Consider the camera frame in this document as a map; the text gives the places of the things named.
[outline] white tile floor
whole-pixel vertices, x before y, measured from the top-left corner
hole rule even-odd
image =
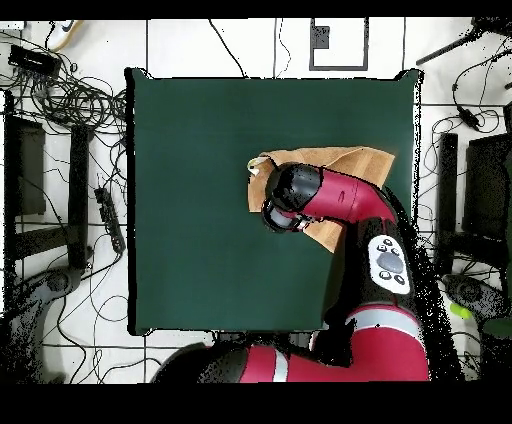
[[[328,21],[324,19],[322,25],[331,25],[331,37],[341,33],[340,22]],[[414,68],[418,58],[455,40],[470,28],[470,18],[370,18],[370,53],[367,72],[312,72],[308,68],[309,19],[284,19],[282,22],[278,19],[277,28],[279,29],[281,24],[282,27],[276,41],[274,40],[274,19],[217,20],[214,23],[244,71],[251,77],[261,78],[271,78],[274,74],[274,42],[277,46],[275,74],[280,74],[281,78],[357,76],[390,79],[404,68]],[[44,44],[49,29],[48,22],[29,22],[28,27],[23,31],[23,37],[31,42]],[[5,74],[9,72],[9,66],[6,63],[8,50],[6,45],[1,44],[2,41],[3,39],[0,38],[0,74]],[[473,45],[459,48],[421,67],[425,71],[422,90],[422,159],[431,141],[433,123],[455,113],[455,108],[451,106],[453,104],[451,86],[456,76],[468,66],[493,54],[502,41],[502,37],[486,35]],[[78,65],[76,74],[78,77],[101,78],[112,86],[114,93],[125,88],[123,70],[126,67],[146,68],[154,77],[233,77],[238,76],[240,72],[207,20],[86,21],[62,53]],[[492,105],[498,112],[500,109],[496,106],[512,100],[512,93],[506,92],[503,88],[506,83],[512,81],[509,68],[510,59],[501,59],[493,65],[487,81],[483,104]],[[479,67],[461,78],[457,90],[459,103],[472,105],[479,103],[485,72],[484,67]],[[108,89],[97,80],[90,79],[88,82]],[[32,110],[33,105],[30,99],[23,99],[23,107],[25,110]],[[489,128],[494,126],[492,121],[489,118]],[[479,138],[482,134],[464,126],[458,127],[456,131],[459,134],[459,163],[462,172],[468,141]],[[504,132],[503,124],[496,129],[495,133],[502,132]],[[116,136],[113,135],[107,135],[102,139],[108,144],[117,141]],[[46,151],[48,153],[45,157],[46,169],[56,168],[67,176],[67,165],[55,159],[65,161],[69,157],[68,139],[65,136],[47,136]],[[101,167],[110,172],[112,166],[108,157],[109,151],[98,139],[92,142],[91,152]],[[432,160],[430,156],[426,159],[430,164]],[[123,170],[126,169],[123,162],[119,166]],[[100,178],[107,177],[93,161],[90,162],[89,174],[89,182],[92,186],[97,185],[98,175]],[[435,176],[422,180],[420,192],[435,183]],[[46,173],[45,190],[63,221],[66,222],[67,184],[58,172]],[[119,189],[114,191],[113,198],[118,207],[120,221],[125,223],[126,208]],[[463,198],[461,197],[458,201],[460,218]],[[435,210],[435,189],[423,196],[421,203]],[[101,220],[96,202],[91,200],[89,205],[91,223],[89,240],[93,243],[103,234],[103,228],[97,225],[101,224]],[[419,212],[422,217],[429,218],[429,210],[426,207],[420,207]],[[25,217],[24,221],[55,222],[55,217],[52,211],[48,210],[44,217]],[[429,230],[432,225],[428,220],[420,220],[419,224],[421,230]],[[39,227],[36,224],[24,224],[25,231]],[[115,257],[106,237],[98,241],[96,252],[99,253],[95,258],[95,269],[109,264]],[[27,258],[23,264],[18,264],[18,272],[20,275],[32,275],[62,253],[64,249],[55,249]],[[101,355],[99,375],[103,376],[112,366],[143,360],[144,354],[162,361],[180,346],[196,341],[211,343],[211,335],[204,332],[155,331],[146,340],[142,337],[130,336],[126,330],[126,320],[122,319],[126,315],[126,300],[121,297],[126,297],[128,292],[127,261],[128,255],[125,255],[103,281],[101,280],[104,273],[94,276],[90,282],[84,282],[68,298],[62,329],[69,337],[86,346],[87,352],[85,365],[73,380],[75,383],[98,381],[92,372],[93,345],[101,346],[98,348],[101,349],[101,353],[97,353],[97,357]],[[463,264],[456,264],[454,269],[462,266]],[[100,281],[101,284],[92,298],[88,298],[90,284],[94,288]],[[117,322],[100,318],[95,323],[96,313],[92,302],[98,309],[103,302],[114,295],[119,297],[107,302],[101,313]],[[66,372],[67,381],[69,381],[82,361],[83,354],[76,347],[69,345],[54,328],[61,308],[62,302],[56,302],[46,320],[45,353],[49,369]],[[449,315],[454,331],[468,331],[478,335],[474,320],[464,321],[451,313]],[[479,353],[476,343],[465,336],[456,336],[455,343],[461,355],[464,351]],[[130,368],[109,371],[105,382],[140,383],[148,381],[156,370],[156,363],[141,362]]]

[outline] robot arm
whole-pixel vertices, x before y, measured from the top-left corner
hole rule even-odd
[[[406,249],[396,213],[380,189],[349,175],[293,163],[272,172],[266,195],[262,217],[274,231],[301,231],[323,219],[347,224],[339,246],[346,248],[336,249],[333,264],[344,260],[350,266],[331,270],[330,278],[342,283],[338,302],[325,316],[329,329],[320,332],[312,353],[258,344],[203,347],[194,353],[200,360],[189,353],[194,381],[428,380]],[[347,344],[351,361],[342,364],[340,353]],[[172,381],[163,378],[170,377],[172,363],[170,358],[155,382]]]

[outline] brown paper bag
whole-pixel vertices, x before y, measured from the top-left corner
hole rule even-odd
[[[265,201],[265,186],[268,176],[274,169],[268,156],[277,165],[298,162],[325,166],[333,171],[362,178],[381,188],[395,158],[389,153],[369,147],[324,147],[261,153],[247,165],[251,172],[248,185],[250,212],[260,213]],[[304,233],[333,253],[341,231],[342,227],[339,224],[323,221],[309,224]]]

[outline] green table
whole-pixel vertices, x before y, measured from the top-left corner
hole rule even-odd
[[[147,79],[135,84],[135,317],[139,329],[312,330],[331,254],[248,212],[262,151],[369,146],[410,210],[413,92],[398,81]]]

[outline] power strip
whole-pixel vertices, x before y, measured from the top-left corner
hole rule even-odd
[[[96,201],[100,206],[101,220],[105,224],[108,235],[112,241],[112,248],[117,254],[121,254],[126,249],[126,243],[124,241],[123,234],[121,233],[121,226],[117,219],[116,210],[114,208],[114,202],[110,193],[105,188],[97,188],[94,190]]]

